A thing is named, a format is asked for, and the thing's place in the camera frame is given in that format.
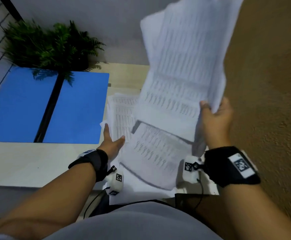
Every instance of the person's left arm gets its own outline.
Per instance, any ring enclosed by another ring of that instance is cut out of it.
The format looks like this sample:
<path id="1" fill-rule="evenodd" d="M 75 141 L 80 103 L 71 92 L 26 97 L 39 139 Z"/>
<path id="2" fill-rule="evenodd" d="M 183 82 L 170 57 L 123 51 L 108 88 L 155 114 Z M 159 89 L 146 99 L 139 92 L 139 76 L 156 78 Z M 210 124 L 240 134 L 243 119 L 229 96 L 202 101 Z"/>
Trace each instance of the person's left arm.
<path id="1" fill-rule="evenodd" d="M 108 125 L 104 141 L 98 147 L 109 160 L 124 144 L 124 137 L 112 141 Z M 74 223 L 96 181 L 91 163 L 74 165 L 71 169 L 40 188 L 18 207 L 0 219 L 0 234 L 16 239 L 42 239 Z"/>

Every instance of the wire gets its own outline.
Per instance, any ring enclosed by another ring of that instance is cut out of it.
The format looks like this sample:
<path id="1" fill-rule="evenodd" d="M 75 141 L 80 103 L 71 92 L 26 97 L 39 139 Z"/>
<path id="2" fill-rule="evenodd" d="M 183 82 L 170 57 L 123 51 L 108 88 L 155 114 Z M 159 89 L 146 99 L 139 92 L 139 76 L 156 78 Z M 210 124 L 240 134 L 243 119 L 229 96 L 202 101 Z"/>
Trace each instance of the wire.
<path id="1" fill-rule="evenodd" d="M 104 190 L 102 190 L 92 201 L 91 201 L 91 203 L 88 205 L 88 207 L 87 207 L 87 209 L 85 210 L 85 212 L 84 212 L 84 215 L 83 215 L 83 218 L 85 218 L 85 214 L 87 213 L 87 210 L 89 209 L 89 207 L 90 207 L 90 205 L 93 203 L 93 201 L 95 201 L 95 199 L 100 195 L 100 194 L 102 194 L 105 190 L 107 190 L 107 189 L 110 189 L 110 187 L 107 187 L 107 188 L 105 188 Z"/>
<path id="2" fill-rule="evenodd" d="M 203 192 L 203 184 L 202 184 L 201 180 L 199 180 L 198 178 L 197 178 L 197 181 L 198 181 L 198 182 L 200 183 L 200 185 L 201 185 L 201 198 L 200 198 L 199 203 L 194 207 L 194 210 L 197 209 L 197 207 L 198 207 L 199 204 L 201 203 L 201 201 L 202 201 L 202 199 L 203 199 L 203 196 L 204 196 L 204 192 Z"/>

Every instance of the black plant pot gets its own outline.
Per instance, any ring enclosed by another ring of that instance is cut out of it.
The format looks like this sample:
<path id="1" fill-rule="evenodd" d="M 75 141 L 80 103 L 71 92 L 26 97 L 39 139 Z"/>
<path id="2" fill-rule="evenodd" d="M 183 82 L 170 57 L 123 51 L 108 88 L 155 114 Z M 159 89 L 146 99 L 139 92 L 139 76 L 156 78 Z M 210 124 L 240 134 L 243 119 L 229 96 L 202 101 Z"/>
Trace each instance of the black plant pot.
<path id="1" fill-rule="evenodd" d="M 89 60 L 87 55 L 81 56 L 72 62 L 72 71 L 84 71 L 89 68 Z"/>

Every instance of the green plant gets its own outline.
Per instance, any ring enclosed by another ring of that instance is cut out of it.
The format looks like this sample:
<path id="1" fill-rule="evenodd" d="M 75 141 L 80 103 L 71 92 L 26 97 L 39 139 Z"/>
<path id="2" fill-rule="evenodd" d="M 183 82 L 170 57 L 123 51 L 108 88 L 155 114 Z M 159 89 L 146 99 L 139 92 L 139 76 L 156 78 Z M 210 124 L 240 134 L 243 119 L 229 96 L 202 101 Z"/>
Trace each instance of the green plant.
<path id="1" fill-rule="evenodd" d="M 15 65 L 33 68 L 34 79 L 54 76 L 53 71 L 57 71 L 71 85 L 74 80 L 71 71 L 87 69 L 87 56 L 98 56 L 98 50 L 103 50 L 105 44 L 89 37 L 88 32 L 78 31 L 73 21 L 69 26 L 57 23 L 53 27 L 44 30 L 34 21 L 9 23 L 4 30 L 4 51 Z"/>

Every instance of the blue panel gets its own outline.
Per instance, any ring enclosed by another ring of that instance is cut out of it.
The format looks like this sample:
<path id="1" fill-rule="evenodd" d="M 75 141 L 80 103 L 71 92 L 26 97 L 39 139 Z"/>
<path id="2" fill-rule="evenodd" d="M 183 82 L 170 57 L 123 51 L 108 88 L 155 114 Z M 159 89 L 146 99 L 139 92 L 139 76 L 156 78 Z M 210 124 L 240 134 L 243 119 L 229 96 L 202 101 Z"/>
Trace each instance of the blue panel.
<path id="1" fill-rule="evenodd" d="M 56 81 L 34 80 L 30 68 L 12 68 L 0 89 L 0 141 L 33 142 Z"/>
<path id="2" fill-rule="evenodd" d="M 98 144 L 109 74 L 73 72 L 64 81 L 43 142 Z"/>

